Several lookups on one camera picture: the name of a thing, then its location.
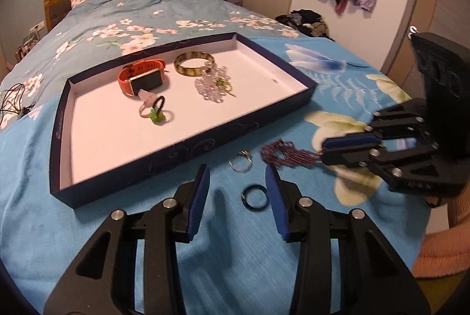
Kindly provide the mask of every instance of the black bracelet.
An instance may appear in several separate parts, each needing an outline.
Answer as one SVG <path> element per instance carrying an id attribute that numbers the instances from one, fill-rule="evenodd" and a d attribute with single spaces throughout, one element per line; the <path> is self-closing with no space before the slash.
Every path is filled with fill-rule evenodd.
<path id="1" fill-rule="evenodd" d="M 250 193 L 252 190 L 256 190 L 256 189 L 261 190 L 264 193 L 264 195 L 266 196 L 266 202 L 263 206 L 251 206 L 246 201 L 246 197 L 248 196 L 248 193 Z M 245 188 L 243 193 L 241 193 L 241 202 L 243 202 L 243 205 L 245 205 L 245 208 L 247 208 L 251 212 L 260 212 L 260 211 L 264 210 L 269 205 L 269 197 L 267 195 L 266 188 L 264 186 L 258 185 L 258 184 L 248 186 L 247 188 Z"/>

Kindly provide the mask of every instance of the shallow box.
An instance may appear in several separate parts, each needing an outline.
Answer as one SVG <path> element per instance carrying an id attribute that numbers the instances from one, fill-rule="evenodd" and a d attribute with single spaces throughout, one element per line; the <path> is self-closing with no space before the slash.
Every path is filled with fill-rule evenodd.
<path id="1" fill-rule="evenodd" d="M 194 78 L 180 75 L 175 58 L 189 51 L 226 66 L 235 97 L 205 101 Z M 143 58 L 166 62 L 168 122 L 139 116 L 141 102 L 117 83 L 124 65 Z M 185 66 L 194 67 L 189 60 Z M 307 104 L 316 83 L 277 55 L 239 34 L 203 36 L 145 49 L 68 79 L 56 114 L 50 155 L 50 191 L 77 208 L 166 172 Z"/>

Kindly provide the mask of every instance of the smartwatch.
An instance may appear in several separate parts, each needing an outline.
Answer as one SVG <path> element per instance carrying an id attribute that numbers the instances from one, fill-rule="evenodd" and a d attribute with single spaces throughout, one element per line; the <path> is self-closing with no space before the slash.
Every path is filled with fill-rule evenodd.
<path id="1" fill-rule="evenodd" d="M 160 59 L 138 61 L 124 66 L 117 77 L 119 87 L 127 96 L 137 96 L 140 90 L 160 87 L 165 80 L 165 62 Z"/>

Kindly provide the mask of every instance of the floral bedspread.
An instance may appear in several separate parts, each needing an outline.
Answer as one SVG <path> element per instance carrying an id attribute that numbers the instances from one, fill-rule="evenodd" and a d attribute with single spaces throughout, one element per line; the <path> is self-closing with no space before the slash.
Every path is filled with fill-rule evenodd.
<path id="1" fill-rule="evenodd" d="M 143 8 L 145 14 L 136 1 L 148 3 Z M 37 102 L 25 118 L 16 121 L 10 117 L 11 125 L 0 133 L 0 257 L 21 292 L 42 312 L 62 273 L 110 212 L 120 208 L 132 214 L 150 209 L 172 197 L 182 182 L 193 180 L 199 165 L 206 163 L 211 170 L 211 188 L 199 233 L 191 244 L 177 246 L 188 315 L 287 314 L 299 245 L 282 241 L 270 208 L 249 212 L 240 200 L 246 186 L 265 183 L 266 165 L 259 156 L 260 147 L 282 138 L 301 149 L 320 149 L 325 138 L 362 131 L 372 112 L 408 96 L 338 44 L 324 38 L 289 38 L 294 36 L 290 29 L 249 11 L 235 10 L 222 1 L 95 0 L 77 9 L 2 84 L 5 89 L 27 81 L 23 104 Z M 122 53 L 201 33 L 233 31 L 234 26 L 246 36 L 259 32 L 268 36 L 252 39 L 317 81 L 308 105 L 200 158 L 76 211 L 50 195 L 53 120 L 67 77 Z M 110 113 L 111 125 L 114 114 Z M 228 164 L 241 149 L 253 155 L 248 173 L 235 173 Z M 429 216 L 429 208 L 420 197 L 389 192 L 380 178 L 363 168 L 280 168 L 280 175 L 327 209 L 363 209 L 406 265 L 413 265 Z M 257 205 L 258 199 L 262 197 L 253 197 L 252 203 Z M 334 312 L 340 302 L 335 243 L 332 256 Z M 136 310 L 140 312 L 142 259 L 140 244 L 135 281 Z"/>

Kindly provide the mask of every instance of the orange watch strap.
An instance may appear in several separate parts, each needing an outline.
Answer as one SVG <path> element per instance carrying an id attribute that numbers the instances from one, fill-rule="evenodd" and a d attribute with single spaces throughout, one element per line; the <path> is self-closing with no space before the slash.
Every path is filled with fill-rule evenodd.
<path id="1" fill-rule="evenodd" d="M 162 71 L 161 74 L 163 82 L 165 79 L 165 73 L 163 72 L 163 70 L 165 69 L 165 62 L 163 60 L 147 59 L 129 64 L 123 68 L 123 70 L 119 73 L 119 76 L 117 77 L 119 87 L 121 87 L 122 92 L 126 95 L 133 95 L 129 78 L 157 68 Z"/>

